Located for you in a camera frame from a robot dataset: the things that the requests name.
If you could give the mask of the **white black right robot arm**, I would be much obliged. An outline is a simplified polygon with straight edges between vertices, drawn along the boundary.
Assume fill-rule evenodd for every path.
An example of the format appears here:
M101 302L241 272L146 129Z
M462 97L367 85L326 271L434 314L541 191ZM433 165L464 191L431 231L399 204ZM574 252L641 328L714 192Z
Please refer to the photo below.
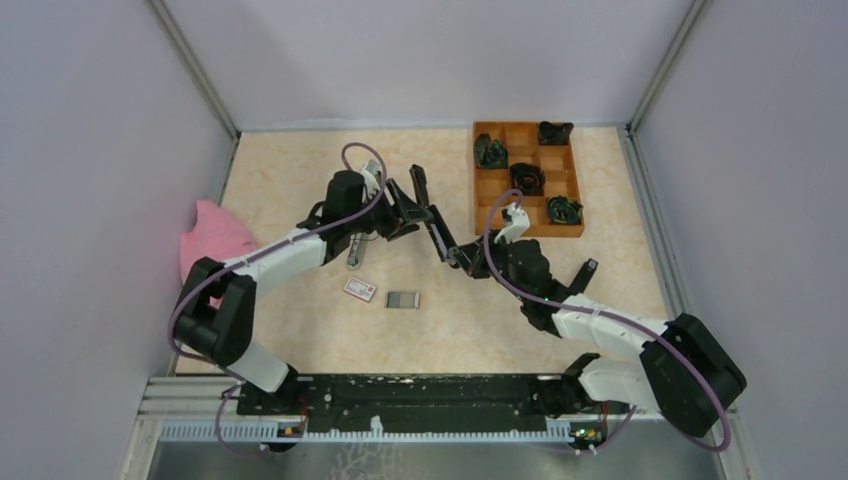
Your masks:
M593 345L562 374L560 397L576 412L619 402L656 412L683 434L701 438L729 425L728 408L747 380L704 323L682 313L672 320L632 316L589 299L585 281L554 278L536 240L482 239L441 250L474 279L493 278L515 295L537 330Z

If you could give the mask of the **grey silver stapler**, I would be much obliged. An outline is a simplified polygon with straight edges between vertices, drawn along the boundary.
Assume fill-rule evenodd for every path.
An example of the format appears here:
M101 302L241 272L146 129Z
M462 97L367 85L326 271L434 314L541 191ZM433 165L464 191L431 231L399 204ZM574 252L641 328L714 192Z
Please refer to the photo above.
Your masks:
M368 236L365 233L357 233L353 236L345 263L348 270L355 271L362 266L367 242Z

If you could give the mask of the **red white staple box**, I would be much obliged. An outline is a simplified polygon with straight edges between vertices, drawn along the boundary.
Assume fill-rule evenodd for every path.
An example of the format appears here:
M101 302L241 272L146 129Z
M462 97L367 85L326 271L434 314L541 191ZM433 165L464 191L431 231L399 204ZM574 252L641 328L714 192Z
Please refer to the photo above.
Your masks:
M371 302L376 290L377 288L373 284L355 277L349 278L343 286L345 293L365 303Z

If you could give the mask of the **staple box tray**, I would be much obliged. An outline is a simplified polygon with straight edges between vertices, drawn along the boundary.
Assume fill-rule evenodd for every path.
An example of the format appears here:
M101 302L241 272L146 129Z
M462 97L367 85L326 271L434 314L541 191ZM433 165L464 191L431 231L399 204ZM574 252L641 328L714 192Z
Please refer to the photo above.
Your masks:
M418 309L420 301L419 292L390 291L386 294L385 307L387 309Z

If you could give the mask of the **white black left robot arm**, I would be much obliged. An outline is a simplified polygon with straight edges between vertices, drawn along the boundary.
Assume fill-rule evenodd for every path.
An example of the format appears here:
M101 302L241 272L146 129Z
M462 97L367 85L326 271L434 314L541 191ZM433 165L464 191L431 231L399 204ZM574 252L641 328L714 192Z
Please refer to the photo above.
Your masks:
M280 242L226 262L197 260L169 321L172 340L188 347L189 357L259 388L261 401L273 412L292 411L300 399L297 372L254 339L256 303L343 254L359 233L392 241L433 220L424 169L414 165L410 175L413 197L392 179L369 194L364 173L338 171L324 200Z

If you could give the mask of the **black stapler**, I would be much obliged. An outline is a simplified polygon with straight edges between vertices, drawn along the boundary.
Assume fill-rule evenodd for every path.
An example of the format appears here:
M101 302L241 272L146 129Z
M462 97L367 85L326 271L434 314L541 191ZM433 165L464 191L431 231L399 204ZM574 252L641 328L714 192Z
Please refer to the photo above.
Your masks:
M430 201L426 172L422 166L413 164L410 167L410 175L416 203L428 212L424 225L436 247L439 258L451 268L457 269L459 263L454 257L457 243L441 212Z

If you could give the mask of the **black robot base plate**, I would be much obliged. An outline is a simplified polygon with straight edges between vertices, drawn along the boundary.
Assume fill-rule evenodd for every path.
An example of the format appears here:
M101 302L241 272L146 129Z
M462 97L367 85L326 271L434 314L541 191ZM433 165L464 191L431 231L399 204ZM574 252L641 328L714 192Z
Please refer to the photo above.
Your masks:
M555 374L302 373L274 393L245 384L236 412L291 416L284 440L563 443L590 449L629 405L593 401Z

